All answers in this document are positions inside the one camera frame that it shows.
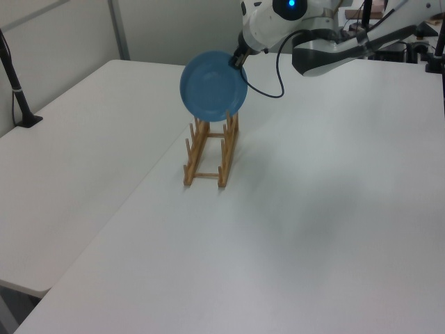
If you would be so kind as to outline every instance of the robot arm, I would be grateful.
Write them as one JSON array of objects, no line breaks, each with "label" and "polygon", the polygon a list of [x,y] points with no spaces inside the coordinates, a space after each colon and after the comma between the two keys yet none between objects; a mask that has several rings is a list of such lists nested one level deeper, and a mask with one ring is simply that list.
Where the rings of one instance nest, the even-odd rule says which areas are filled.
[{"label": "robot arm", "polygon": [[423,20],[445,9],[445,0],[400,0],[374,27],[338,42],[335,2],[338,1],[267,0],[257,7],[248,6],[251,11],[246,11],[243,19],[234,65],[242,66],[249,54],[267,50],[290,33],[306,31],[309,34],[293,39],[292,64],[305,76],[324,74],[412,35]]}]

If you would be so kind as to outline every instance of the gray floor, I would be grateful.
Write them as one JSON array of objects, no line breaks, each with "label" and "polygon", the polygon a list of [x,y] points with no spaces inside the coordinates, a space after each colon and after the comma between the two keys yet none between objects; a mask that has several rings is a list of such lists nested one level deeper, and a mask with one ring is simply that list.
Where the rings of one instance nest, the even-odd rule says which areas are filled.
[{"label": "gray floor", "polygon": [[0,287],[0,334],[13,334],[40,299]]}]

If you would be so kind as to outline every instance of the blue dish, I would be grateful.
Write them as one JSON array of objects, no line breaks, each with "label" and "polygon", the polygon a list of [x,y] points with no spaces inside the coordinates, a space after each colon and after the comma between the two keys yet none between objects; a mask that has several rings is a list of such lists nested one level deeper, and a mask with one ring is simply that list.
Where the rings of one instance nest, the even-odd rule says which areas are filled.
[{"label": "blue dish", "polygon": [[238,70],[229,65],[232,56],[209,51],[195,57],[181,76],[182,102],[192,115],[206,122],[233,116],[244,103],[248,85]]}]

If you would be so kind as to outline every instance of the white table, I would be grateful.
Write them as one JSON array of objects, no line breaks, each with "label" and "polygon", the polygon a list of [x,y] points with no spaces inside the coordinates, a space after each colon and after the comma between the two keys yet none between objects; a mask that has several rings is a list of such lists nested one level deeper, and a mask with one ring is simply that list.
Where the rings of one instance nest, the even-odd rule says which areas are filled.
[{"label": "white table", "polygon": [[[442,78],[282,57],[287,93],[249,92],[227,188],[183,187],[186,130],[17,334],[442,333]],[[251,82],[277,93],[274,64],[250,58]]]},{"label": "white table", "polygon": [[66,272],[187,125],[181,72],[111,61],[0,139],[0,285]]}]

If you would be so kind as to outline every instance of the black stand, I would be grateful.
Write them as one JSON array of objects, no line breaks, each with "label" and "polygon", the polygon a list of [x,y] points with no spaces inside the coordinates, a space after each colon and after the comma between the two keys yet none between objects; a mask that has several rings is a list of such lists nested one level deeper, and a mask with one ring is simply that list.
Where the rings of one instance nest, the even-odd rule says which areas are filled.
[{"label": "black stand", "polygon": [[428,73],[442,73],[444,65],[444,47],[445,47],[445,23],[442,22],[440,28],[439,40],[437,41],[436,51],[434,54],[428,54],[428,64],[425,71]]},{"label": "black stand", "polygon": [[373,7],[373,0],[365,0],[362,14],[362,28],[366,29],[369,25],[369,20],[371,19],[371,10]]},{"label": "black stand", "polygon": [[17,99],[17,103],[22,110],[22,121],[17,124],[18,127],[32,127],[39,123],[43,118],[40,116],[35,116],[29,110],[28,102],[26,101],[25,94],[23,93],[22,87],[20,86],[19,78],[15,74],[15,70],[13,67],[13,60],[9,53],[8,45],[6,44],[6,40],[3,36],[3,33],[0,30],[0,58],[3,63],[3,67],[5,68],[6,74],[8,75],[9,82],[11,87],[13,88],[13,92],[15,98]]}]

